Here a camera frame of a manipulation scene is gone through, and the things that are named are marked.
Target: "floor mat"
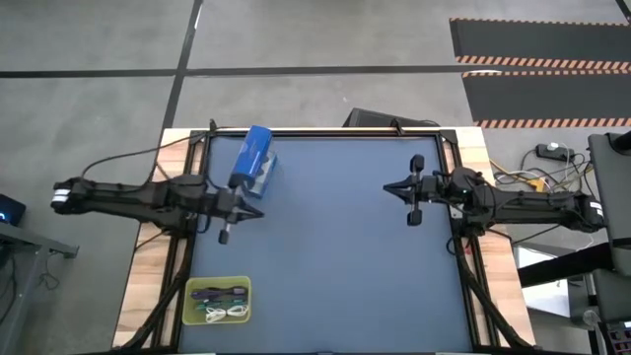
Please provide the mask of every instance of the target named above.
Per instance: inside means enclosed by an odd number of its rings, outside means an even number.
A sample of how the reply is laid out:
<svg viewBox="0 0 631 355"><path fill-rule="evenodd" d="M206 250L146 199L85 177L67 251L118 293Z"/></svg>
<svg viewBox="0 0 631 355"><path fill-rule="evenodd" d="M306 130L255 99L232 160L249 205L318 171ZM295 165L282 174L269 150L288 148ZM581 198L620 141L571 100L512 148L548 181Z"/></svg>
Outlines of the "floor mat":
<svg viewBox="0 0 631 355"><path fill-rule="evenodd" d="M625 24L450 19L456 60L469 64L627 69Z"/></svg>
<svg viewBox="0 0 631 355"><path fill-rule="evenodd" d="M469 72L462 82L485 128L631 126L627 70Z"/></svg>

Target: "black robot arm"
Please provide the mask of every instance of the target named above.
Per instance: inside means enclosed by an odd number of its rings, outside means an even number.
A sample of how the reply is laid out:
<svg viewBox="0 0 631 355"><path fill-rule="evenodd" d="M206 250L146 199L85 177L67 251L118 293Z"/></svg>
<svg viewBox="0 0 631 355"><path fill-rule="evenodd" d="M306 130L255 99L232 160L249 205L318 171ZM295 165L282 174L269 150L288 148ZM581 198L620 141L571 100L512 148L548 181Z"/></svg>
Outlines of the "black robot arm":
<svg viewBox="0 0 631 355"><path fill-rule="evenodd" d="M236 224L263 213L227 188L206 192L203 176L183 175L142 185L101 183L73 177L54 185L50 206L56 213L101 212L152 222L165 232L182 231L181 218L206 215ZM227 236L220 243L227 242Z"/></svg>
<svg viewBox="0 0 631 355"><path fill-rule="evenodd" d="M593 196L577 192L502 191L468 168L450 174L421 177L424 159L410 161L411 175L384 185L384 190L412 206L407 222L422 222L419 202L445 203L457 208L464 236L481 236L494 224L560 224L570 230L592 233L604 227L602 207Z"/></svg>

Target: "green plastic basket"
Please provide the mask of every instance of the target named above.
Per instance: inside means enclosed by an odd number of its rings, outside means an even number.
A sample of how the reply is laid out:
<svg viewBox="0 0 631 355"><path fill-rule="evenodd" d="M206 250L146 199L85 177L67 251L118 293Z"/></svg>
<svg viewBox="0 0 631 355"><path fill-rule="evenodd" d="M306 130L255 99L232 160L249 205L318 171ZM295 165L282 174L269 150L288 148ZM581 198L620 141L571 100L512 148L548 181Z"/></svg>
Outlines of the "green plastic basket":
<svg viewBox="0 0 631 355"><path fill-rule="evenodd" d="M227 277L193 277L186 282L186 296L184 297L184 309L181 314L181 321L186 325L206 325L206 312L197 310L199 301L190 297L193 290L206 287L230 288L235 286L247 287L247 314L243 317L225 317L210 324L235 324L249 320L252 313L252 285L247 276L227 276Z"/></svg>

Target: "gray desk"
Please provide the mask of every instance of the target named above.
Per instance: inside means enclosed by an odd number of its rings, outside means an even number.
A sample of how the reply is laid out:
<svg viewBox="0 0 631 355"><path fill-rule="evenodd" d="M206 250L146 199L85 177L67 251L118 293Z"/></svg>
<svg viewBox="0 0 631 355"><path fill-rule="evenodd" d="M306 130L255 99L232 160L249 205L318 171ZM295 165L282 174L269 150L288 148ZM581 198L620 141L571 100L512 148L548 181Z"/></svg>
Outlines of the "gray desk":
<svg viewBox="0 0 631 355"><path fill-rule="evenodd" d="M224 184L243 139L212 140L210 176ZM470 343L444 205L424 223L382 190L423 154L439 169L436 143L415 139L275 138L279 161L253 205L265 218L197 236L191 277L246 275L251 319L184 326L181 352L468 351Z"/></svg>
<svg viewBox="0 0 631 355"><path fill-rule="evenodd" d="M24 325L38 278L45 270L46 259L53 251L63 254L64 257L74 258L79 248L4 223L0 223L0 241L11 245L16 259L15 266L11 260L7 261L8 265L2 268L0 278L2 287L8 285L5 280L10 278L13 272L11 268L16 267L17 289L13 290L16 293L15 302L11 305L12 290L7 292L5 298L0 299L0 313L3 314L11 306L7 317L0 324L0 355L12 355L15 354L16 342Z"/></svg>

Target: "gray floor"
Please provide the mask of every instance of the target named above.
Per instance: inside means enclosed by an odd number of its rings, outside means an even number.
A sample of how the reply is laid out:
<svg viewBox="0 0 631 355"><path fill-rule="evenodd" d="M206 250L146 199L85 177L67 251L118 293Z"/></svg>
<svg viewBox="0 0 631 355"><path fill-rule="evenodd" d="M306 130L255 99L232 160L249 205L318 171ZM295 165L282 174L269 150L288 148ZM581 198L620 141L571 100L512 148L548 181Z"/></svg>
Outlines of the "gray floor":
<svg viewBox="0 0 631 355"><path fill-rule="evenodd" d="M0 71L175 68L191 6L192 0L0 0ZM207 0L189 67L455 64L449 17L624 22L613 0ZM81 245L76 260L51 262L62 284L42 292L32 308L21 353L108 349L138 224L56 216L50 192L93 160L154 146L172 82L0 80L0 192L28 204L26 228ZM188 78L174 126L206 126L211 117L230 126L339 126L351 107L471 124L458 75L424 74ZM485 137L491 158L513 169L536 143L584 149L589 134L603 131L486 130ZM153 158L112 162L91 177L140 182ZM554 167L563 164L547 165ZM511 231L518 238L539 229ZM556 231L539 241L577 249L590 239ZM542 317L533 321L546 348L586 344L575 333L552 335L558 327Z"/></svg>

